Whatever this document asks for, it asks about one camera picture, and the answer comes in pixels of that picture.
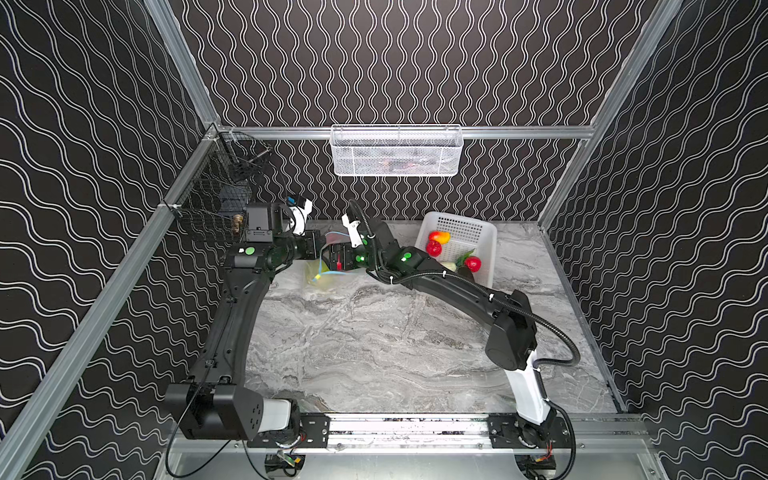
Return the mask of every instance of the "cable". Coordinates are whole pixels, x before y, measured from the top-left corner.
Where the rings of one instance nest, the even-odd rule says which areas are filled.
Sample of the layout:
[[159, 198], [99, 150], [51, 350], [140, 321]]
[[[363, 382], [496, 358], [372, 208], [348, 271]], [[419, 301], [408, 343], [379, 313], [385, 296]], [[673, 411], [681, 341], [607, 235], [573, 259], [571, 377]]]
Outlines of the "cable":
[[254, 472], [256, 472], [256, 475], [260, 476], [263, 480], [269, 480], [264, 475], [261, 475], [261, 472], [257, 470], [256, 466], [251, 461], [250, 455], [248, 455], [248, 445], [247, 445], [247, 442], [245, 441], [243, 441], [243, 450], [245, 451], [245, 457], [248, 458], [248, 463], [250, 463], [250, 467], [253, 469]]
[[288, 183], [286, 182], [286, 176], [283, 173], [283, 169], [279, 168], [276, 164], [272, 164], [272, 168], [275, 170], [275, 173], [279, 174], [280, 180], [283, 182], [283, 194], [285, 197], [288, 197], [290, 195], [288, 193]]
[[277, 275], [280, 272], [283, 272], [288, 267], [293, 265], [293, 260], [296, 258], [296, 249], [298, 248], [298, 246], [296, 245], [296, 239], [293, 238], [292, 233], [286, 238], [288, 239], [288, 243], [290, 243], [289, 255], [286, 256], [285, 265], [275, 270], [275, 275]]
[[[360, 208], [360, 205], [357, 203], [357, 200], [351, 200], [349, 202], [349, 205], [352, 207], [355, 215], [360, 218], [362, 221], [362, 224], [365, 226], [366, 231], [368, 232], [368, 238], [375, 238], [376, 235], [373, 234], [373, 229], [371, 229], [371, 224], [368, 221], [368, 216], [362, 211], [362, 208]], [[376, 241], [371, 241], [371, 251], [373, 255], [373, 269], [376, 272], [379, 272], [381, 270], [381, 266], [379, 265], [379, 253], [376, 249]]]
[[179, 417], [179, 421], [176, 422], [176, 426], [174, 427], [174, 432], [170, 435], [170, 438], [168, 439], [168, 447], [166, 447], [166, 449], [165, 449], [165, 471], [168, 472], [168, 475], [172, 476], [173, 478], [186, 478], [186, 477], [189, 477], [189, 476], [192, 476], [192, 475], [198, 473], [200, 470], [205, 468], [206, 465], [211, 463], [211, 461], [214, 458], [216, 458], [216, 455], [219, 455], [221, 453], [221, 451], [224, 450], [224, 447], [229, 445], [229, 443], [231, 442], [231, 440], [227, 440], [227, 442], [224, 443], [224, 445], [222, 445], [221, 448], [218, 449], [216, 451], [216, 453], [214, 453], [208, 460], [206, 460], [204, 464], [200, 465], [199, 467], [194, 469], [192, 472], [184, 473], [182, 475], [179, 475], [177, 473], [173, 473], [170, 470], [170, 465], [168, 463], [168, 457], [169, 457], [169, 454], [170, 454], [170, 446], [174, 444], [174, 438], [176, 438], [176, 433], [179, 430], [179, 425], [181, 424], [181, 420], [184, 419], [184, 416], [187, 414], [187, 411], [190, 409], [190, 406], [192, 405], [192, 402], [194, 402], [194, 400], [197, 398], [197, 394], [200, 393], [200, 389], [203, 388], [203, 382], [205, 382], [205, 379], [208, 377], [209, 370], [210, 370], [210, 367], [207, 367], [206, 371], [205, 371], [205, 375], [203, 376], [203, 381], [200, 382], [199, 384], [197, 384], [197, 388], [195, 389], [194, 394], [192, 395], [192, 398], [190, 399], [189, 402], [187, 402], [187, 406], [184, 407], [184, 412], [181, 414], [181, 417]]
[[549, 443], [547, 444], [547, 455], [544, 455], [543, 457], [536, 458], [534, 460], [534, 462], [536, 462], [536, 463], [543, 462], [544, 460], [546, 460], [547, 458], [549, 458], [551, 456], [552, 456], [552, 441], [550, 440]]
[[[373, 231], [371, 230], [371, 226], [368, 221], [368, 217], [363, 213], [362, 208], [360, 208], [360, 205], [357, 203], [356, 200], [352, 200], [349, 202], [350, 206], [353, 208], [353, 210], [357, 210], [356, 214], [361, 219], [363, 225], [365, 225], [366, 230], [368, 230], [369, 237], [373, 237]], [[388, 283], [386, 280], [384, 280], [380, 275], [381, 268], [379, 267], [379, 258], [376, 255], [376, 242], [371, 242], [371, 249], [373, 251], [373, 262], [374, 262], [374, 270], [376, 272], [376, 275], [374, 276], [371, 274], [370, 271], [367, 273], [372, 276], [373, 278], [376, 278], [378, 281], [383, 283]], [[446, 278], [447, 276], [450, 276], [451, 278], [460, 280], [464, 283], [467, 283], [468, 285], [473, 286], [477, 290], [480, 290], [482, 293], [487, 293], [488, 289], [483, 287], [482, 285], [478, 285], [474, 281], [464, 278], [461, 275], [458, 275], [453, 272], [449, 272], [446, 270], [426, 270], [418, 273], [413, 273], [411, 275], [406, 275], [403, 277], [398, 278], [395, 280], [394, 278], [390, 277], [389, 283], [392, 285], [397, 285], [400, 283], [407, 282], [409, 280], [412, 280], [414, 278], [418, 278], [421, 276], [428, 276], [428, 275], [436, 275], [441, 276], [442, 278]], [[557, 403], [552, 402], [549, 397], [547, 396], [547, 391], [544, 388], [544, 381], [541, 379], [541, 369], [538, 368], [539, 365], [560, 365], [560, 366], [575, 366], [579, 363], [579, 360], [581, 360], [581, 354], [578, 351], [578, 347], [576, 347], [576, 344], [571, 340], [568, 335], [566, 335], [562, 330], [560, 330], [558, 327], [553, 325], [552, 323], [548, 322], [547, 320], [541, 318], [540, 316], [536, 315], [533, 312], [528, 312], [526, 309], [523, 309], [513, 303], [507, 302], [506, 300], [503, 300], [502, 298], [494, 298], [496, 302], [498, 302], [500, 305], [506, 307], [507, 309], [511, 310], [514, 313], [517, 313], [518, 315], [523, 315], [531, 320], [533, 320], [536, 323], [541, 324], [543, 327], [549, 329], [552, 331], [565, 345], [568, 347], [568, 349], [571, 351], [571, 358], [568, 360], [563, 359], [537, 359], [533, 362], [533, 367], [535, 369], [535, 376], [536, 376], [536, 383], [538, 384], [539, 391], [541, 392], [541, 396], [545, 399], [545, 402], [555, 409], [556, 411], [560, 412], [561, 415], [563, 415], [563, 419], [565, 420], [565, 424], [568, 427], [568, 434], [571, 437], [571, 456], [568, 459], [568, 464], [565, 466], [565, 470], [558, 475], [557, 477], [554, 477], [552, 480], [562, 480], [563, 478], [567, 477], [569, 473], [571, 473], [571, 470], [573, 469], [574, 463], [576, 462], [576, 435], [574, 434], [573, 424], [571, 424], [571, 418], [568, 416], [568, 413], [560, 407]]]

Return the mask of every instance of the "gray marble surface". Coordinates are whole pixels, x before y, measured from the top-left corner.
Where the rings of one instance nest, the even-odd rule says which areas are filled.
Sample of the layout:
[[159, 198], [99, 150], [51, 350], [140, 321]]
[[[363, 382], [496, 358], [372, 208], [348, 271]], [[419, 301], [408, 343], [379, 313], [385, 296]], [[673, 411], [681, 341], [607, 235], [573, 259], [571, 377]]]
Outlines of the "gray marble surface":
[[[389, 225], [401, 245], [413, 245], [420, 222]], [[533, 311], [563, 329], [581, 351], [574, 368], [543, 368], [549, 396], [569, 412], [616, 412], [538, 228], [497, 227], [493, 287], [528, 294]], [[504, 372], [485, 356], [487, 331], [474, 320], [364, 273], [310, 285], [306, 265], [297, 261], [278, 275], [263, 301], [248, 352], [249, 388], [298, 399], [308, 411], [514, 412]], [[543, 328], [538, 351], [569, 356]]]

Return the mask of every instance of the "wavy line pattern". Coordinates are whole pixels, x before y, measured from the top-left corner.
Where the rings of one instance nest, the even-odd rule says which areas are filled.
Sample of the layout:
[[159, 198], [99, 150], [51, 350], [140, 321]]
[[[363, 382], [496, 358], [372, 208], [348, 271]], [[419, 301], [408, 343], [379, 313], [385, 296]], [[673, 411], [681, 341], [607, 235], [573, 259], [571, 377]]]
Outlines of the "wavy line pattern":
[[550, 235], [670, 478], [768, 478], [768, 2], [689, 0]]
[[0, 1], [4, 431], [202, 135], [143, 8]]
[[[235, 154], [251, 151], [242, 136], [227, 143]], [[536, 221], [571, 159], [578, 141], [466, 141], [458, 175], [446, 177], [338, 177], [326, 141], [279, 141], [273, 172], [257, 192], [265, 201], [288, 192], [313, 196], [313, 217], [337, 220], [350, 198], [378, 217], [418, 220], [442, 211], [484, 220]]]
[[172, 4], [225, 124], [583, 125], [655, 0]]
[[[0, 0], [0, 439], [204, 127], [141, 0]], [[219, 297], [218, 252], [171, 231], [27, 478], [150, 478], [164, 386]]]
[[152, 479], [172, 423], [163, 394], [203, 348], [222, 253], [172, 227], [24, 478]]

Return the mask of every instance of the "red apple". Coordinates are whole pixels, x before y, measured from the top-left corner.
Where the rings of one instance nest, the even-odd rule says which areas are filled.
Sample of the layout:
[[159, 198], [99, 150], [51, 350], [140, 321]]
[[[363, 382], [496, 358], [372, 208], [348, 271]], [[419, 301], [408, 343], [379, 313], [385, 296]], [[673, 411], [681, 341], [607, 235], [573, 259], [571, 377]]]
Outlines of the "red apple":
[[437, 257], [442, 253], [442, 245], [437, 240], [430, 240], [427, 242], [426, 251], [430, 257]]

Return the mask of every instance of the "brass fitting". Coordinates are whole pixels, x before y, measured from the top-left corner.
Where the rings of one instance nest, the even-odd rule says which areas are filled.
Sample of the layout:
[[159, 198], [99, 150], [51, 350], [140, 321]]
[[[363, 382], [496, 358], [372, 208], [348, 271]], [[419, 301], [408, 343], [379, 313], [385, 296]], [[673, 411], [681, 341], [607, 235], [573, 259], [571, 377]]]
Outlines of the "brass fitting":
[[232, 216], [232, 233], [240, 233], [240, 225], [243, 224], [243, 214]]

